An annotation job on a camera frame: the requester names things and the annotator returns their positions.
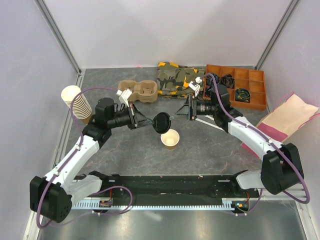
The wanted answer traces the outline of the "brown paper coffee cup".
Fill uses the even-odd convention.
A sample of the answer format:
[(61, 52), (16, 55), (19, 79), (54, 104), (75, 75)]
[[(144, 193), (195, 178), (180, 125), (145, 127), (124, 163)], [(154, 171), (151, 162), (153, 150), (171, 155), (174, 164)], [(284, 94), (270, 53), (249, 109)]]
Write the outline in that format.
[(161, 134), (160, 140), (167, 150), (173, 150), (180, 141), (180, 135), (176, 130), (169, 129), (166, 133)]

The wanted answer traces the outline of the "black plastic cup lid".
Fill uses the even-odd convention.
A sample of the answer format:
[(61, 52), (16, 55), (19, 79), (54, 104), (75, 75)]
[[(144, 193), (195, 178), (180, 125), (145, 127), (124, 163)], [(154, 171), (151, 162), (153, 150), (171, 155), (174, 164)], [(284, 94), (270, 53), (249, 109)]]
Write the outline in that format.
[(171, 127), (170, 115), (166, 112), (158, 113), (153, 119), (152, 126), (158, 134), (165, 134)]

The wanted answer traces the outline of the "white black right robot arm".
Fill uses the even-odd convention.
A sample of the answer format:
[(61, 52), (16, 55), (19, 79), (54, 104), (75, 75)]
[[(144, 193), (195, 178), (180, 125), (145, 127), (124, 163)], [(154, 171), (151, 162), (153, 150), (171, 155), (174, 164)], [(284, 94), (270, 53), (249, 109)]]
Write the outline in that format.
[(219, 128), (242, 141), (262, 161), (260, 170), (244, 170), (236, 174), (236, 180), (229, 184), (233, 196), (240, 197), (247, 189), (265, 189), (277, 195), (296, 184), (306, 186), (298, 148), (258, 130), (231, 107), (226, 86), (218, 85), (212, 89), (210, 100), (198, 100), (190, 94), (172, 119), (193, 121), (201, 115), (211, 115)]

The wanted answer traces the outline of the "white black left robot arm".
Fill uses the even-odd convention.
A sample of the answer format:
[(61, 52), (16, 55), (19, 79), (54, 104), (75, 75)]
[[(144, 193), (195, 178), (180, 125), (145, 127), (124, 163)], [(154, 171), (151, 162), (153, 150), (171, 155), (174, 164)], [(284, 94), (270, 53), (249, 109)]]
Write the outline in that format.
[(144, 116), (133, 103), (123, 104), (117, 110), (113, 99), (101, 98), (95, 114), (69, 153), (45, 176), (35, 176), (30, 181), (30, 209), (36, 212), (39, 228), (43, 227), (41, 216), (60, 223), (82, 199), (93, 195), (104, 197), (109, 193), (109, 183), (99, 176), (89, 175), (78, 182), (74, 178), (111, 137), (112, 129), (127, 126), (134, 130), (153, 124), (154, 120)]

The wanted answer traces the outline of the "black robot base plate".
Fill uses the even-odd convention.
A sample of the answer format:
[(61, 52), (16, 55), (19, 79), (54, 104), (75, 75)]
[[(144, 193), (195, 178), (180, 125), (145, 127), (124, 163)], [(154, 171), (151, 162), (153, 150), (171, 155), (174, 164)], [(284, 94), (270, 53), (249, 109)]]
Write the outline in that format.
[(102, 180), (99, 197), (111, 197), (116, 204), (219, 204), (222, 199), (257, 198), (259, 191), (244, 190), (235, 175), (105, 175), (91, 171)]

